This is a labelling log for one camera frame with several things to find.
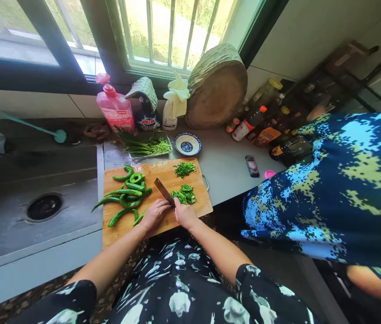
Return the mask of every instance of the black floral clothing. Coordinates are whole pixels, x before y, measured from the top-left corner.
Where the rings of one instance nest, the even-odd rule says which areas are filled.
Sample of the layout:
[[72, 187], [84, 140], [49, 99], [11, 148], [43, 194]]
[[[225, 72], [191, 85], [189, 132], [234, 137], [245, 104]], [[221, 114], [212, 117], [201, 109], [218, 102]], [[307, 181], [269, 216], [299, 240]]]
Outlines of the black floral clothing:
[[[119, 291], [104, 323], [316, 323], [287, 287], [253, 265], [236, 275], [237, 295], [219, 281], [210, 257], [194, 240], [175, 239], [151, 247]], [[89, 280], [71, 283], [41, 299], [11, 323], [87, 323], [96, 301]]]

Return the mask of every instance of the floral dress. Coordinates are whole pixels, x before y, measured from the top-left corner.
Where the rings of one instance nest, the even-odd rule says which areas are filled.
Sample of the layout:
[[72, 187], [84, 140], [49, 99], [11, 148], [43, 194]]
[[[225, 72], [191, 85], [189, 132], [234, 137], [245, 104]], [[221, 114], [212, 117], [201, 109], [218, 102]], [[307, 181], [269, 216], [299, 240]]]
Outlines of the floral dress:
[[325, 114], [301, 128], [298, 163], [250, 190], [241, 234], [264, 247], [369, 266], [381, 279], [381, 113]]
[[[236, 287], [233, 296], [196, 241], [177, 238], [141, 258], [104, 323], [317, 323], [290, 289], [253, 265], [240, 266]], [[88, 324], [95, 303], [96, 287], [81, 280], [44, 297], [11, 323]]]

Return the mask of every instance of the blue and white bowl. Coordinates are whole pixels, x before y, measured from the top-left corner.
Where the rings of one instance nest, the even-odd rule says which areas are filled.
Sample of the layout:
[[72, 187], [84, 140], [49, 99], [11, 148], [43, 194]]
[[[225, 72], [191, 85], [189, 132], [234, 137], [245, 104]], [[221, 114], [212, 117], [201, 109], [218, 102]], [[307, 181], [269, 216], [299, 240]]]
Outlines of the blue and white bowl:
[[197, 155], [201, 151], [201, 141], [192, 133], [180, 133], [174, 139], [174, 146], [178, 152], [186, 156]]

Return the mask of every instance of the person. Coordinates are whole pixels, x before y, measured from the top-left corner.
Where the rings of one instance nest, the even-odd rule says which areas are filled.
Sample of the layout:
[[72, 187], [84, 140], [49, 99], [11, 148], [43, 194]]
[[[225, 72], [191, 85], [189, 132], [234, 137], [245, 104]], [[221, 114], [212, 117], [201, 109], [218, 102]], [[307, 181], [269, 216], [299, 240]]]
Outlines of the person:
[[348, 264], [348, 278], [381, 299], [381, 113], [324, 114], [299, 134], [313, 142], [310, 163], [246, 194], [241, 235]]
[[[192, 206], [174, 202], [177, 222], [199, 244], [189, 235], [162, 244], [150, 239], [148, 253], [118, 292], [105, 323], [317, 323], [290, 289], [264, 276], [238, 247], [205, 225]], [[96, 299], [170, 207], [158, 199], [140, 224], [11, 323], [87, 323]], [[221, 284], [215, 266], [235, 286], [236, 296]]]

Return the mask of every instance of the sink drain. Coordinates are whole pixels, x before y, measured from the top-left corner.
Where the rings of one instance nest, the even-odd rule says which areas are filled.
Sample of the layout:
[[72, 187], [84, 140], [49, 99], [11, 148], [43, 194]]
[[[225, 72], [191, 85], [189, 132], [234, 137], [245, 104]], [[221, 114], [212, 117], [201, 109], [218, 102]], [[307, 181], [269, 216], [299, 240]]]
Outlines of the sink drain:
[[62, 205], [63, 200], [58, 193], [43, 194], [30, 203], [27, 217], [34, 222], [48, 220], [58, 214]]

